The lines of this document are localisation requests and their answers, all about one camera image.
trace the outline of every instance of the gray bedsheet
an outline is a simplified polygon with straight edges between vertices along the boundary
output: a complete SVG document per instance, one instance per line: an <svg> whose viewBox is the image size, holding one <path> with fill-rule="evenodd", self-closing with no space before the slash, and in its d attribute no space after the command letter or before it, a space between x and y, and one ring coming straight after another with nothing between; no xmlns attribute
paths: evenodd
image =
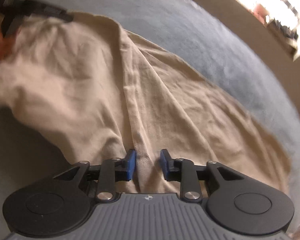
<svg viewBox="0 0 300 240"><path fill-rule="evenodd" d="M290 228L300 223L300 118L272 72L237 36L191 0L45 1L117 20L179 55L236 98L291 157L295 217ZM16 188L64 166L58 149L0 110L0 205ZM6 232L0 214L0 237Z"/></svg>

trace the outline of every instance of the wall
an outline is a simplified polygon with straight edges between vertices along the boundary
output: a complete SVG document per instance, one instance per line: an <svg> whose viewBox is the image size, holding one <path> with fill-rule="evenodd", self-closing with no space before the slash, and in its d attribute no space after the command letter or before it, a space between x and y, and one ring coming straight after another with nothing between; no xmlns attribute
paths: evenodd
<svg viewBox="0 0 300 240"><path fill-rule="evenodd" d="M300 57L294 62L275 38L235 0L193 0L238 35L272 70L300 114Z"/></svg>

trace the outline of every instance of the small logo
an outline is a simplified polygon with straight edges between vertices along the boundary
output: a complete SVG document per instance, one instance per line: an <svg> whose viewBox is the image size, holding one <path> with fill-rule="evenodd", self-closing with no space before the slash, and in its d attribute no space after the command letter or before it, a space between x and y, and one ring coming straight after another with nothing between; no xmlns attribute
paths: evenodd
<svg viewBox="0 0 300 240"><path fill-rule="evenodd" d="M145 196L145 199L146 199L147 201L149 201L149 200L153 199L153 197L150 196L150 195L148 195L148 196Z"/></svg>

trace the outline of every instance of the ribbed plastic surface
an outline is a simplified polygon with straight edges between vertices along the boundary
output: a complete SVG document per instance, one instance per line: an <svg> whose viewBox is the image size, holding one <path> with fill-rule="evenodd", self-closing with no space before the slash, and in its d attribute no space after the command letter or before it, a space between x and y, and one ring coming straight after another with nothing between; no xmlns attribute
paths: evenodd
<svg viewBox="0 0 300 240"><path fill-rule="evenodd" d="M232 233L212 221L200 205L184 203L176 194L122 194L115 203L98 205L80 228L49 239L289 240L290 238L282 232L263 237ZM30 238L13 233L7 240L30 240Z"/></svg>

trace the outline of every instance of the wrinkled fabric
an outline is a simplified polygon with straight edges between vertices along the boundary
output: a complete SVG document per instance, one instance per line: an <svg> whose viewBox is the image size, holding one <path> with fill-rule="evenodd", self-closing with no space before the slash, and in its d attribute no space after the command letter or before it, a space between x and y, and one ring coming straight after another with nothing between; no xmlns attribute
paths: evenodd
<svg viewBox="0 0 300 240"><path fill-rule="evenodd" d="M103 16L30 18L0 63L0 107L70 163L137 155L131 192L175 192L160 150L215 160L287 192L290 161L240 104L181 58Z"/></svg>

